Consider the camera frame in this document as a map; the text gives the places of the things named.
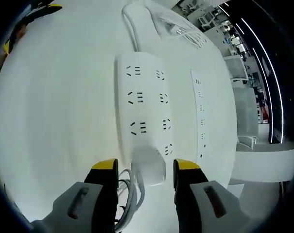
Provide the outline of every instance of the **white cable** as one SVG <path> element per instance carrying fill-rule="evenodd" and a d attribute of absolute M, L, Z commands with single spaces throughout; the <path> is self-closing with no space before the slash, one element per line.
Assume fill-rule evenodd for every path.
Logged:
<path fill-rule="evenodd" d="M 189 24 L 187 21 L 185 21 L 184 19 L 176 20 L 175 17 L 173 17 L 172 15 L 168 13 L 160 14 L 158 17 L 162 22 L 172 25 L 172 29 L 177 28 L 175 30 L 177 34 L 172 35 L 169 38 L 182 36 L 185 39 L 187 39 L 190 43 L 192 43 L 193 45 L 199 48 L 201 48 L 202 45 L 206 43 L 207 40 L 204 38 L 201 32 L 198 29 L 193 28 L 193 26 Z"/>
<path fill-rule="evenodd" d="M 119 182 L 122 182 L 122 184 L 118 188 L 118 197 L 124 192 L 125 189 L 128 189 L 128 197 L 124 212 L 118 223 L 115 225 L 116 232 L 121 232 L 129 224 L 134 213 L 139 209 L 145 197 L 145 188 L 142 176 L 139 171 L 136 172 L 134 176 L 131 170 L 125 169 L 123 172 L 120 173 L 119 177 L 125 172 L 129 174 L 129 179 L 119 180 Z M 140 199 L 138 202 L 135 181 L 137 181 L 138 188 L 140 190 Z"/>
<path fill-rule="evenodd" d="M 126 18 L 128 19 L 128 21 L 130 22 L 131 24 L 131 27 L 132 27 L 132 30 L 133 30 L 133 33 L 134 33 L 134 38 L 135 38 L 135 43 L 136 43 L 136 51 L 140 51 L 141 50 L 141 46 L 140 46 L 140 42 L 138 40 L 138 33 L 137 33 L 137 30 L 136 30 L 136 27 L 135 27 L 135 24 L 132 20 L 132 18 L 130 17 L 130 15 L 128 14 L 126 8 L 128 7 L 129 4 L 125 5 L 122 9 L 122 14 L 126 16 Z"/>

